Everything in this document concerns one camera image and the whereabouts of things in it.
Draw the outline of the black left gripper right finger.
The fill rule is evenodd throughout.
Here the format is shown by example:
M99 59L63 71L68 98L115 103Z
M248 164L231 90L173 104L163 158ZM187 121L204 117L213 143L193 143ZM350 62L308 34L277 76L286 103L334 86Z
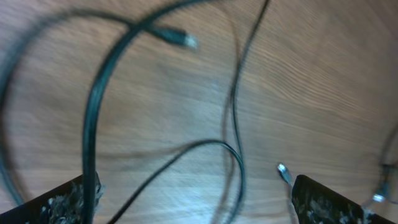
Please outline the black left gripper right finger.
M300 224L394 224L306 175L298 175L292 204Z

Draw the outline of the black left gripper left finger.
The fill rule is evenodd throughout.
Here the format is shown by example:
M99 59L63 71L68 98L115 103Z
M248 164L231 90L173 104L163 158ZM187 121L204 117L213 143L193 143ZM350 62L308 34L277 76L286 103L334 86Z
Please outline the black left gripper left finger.
M1 223L83 223L83 176L1 214Z

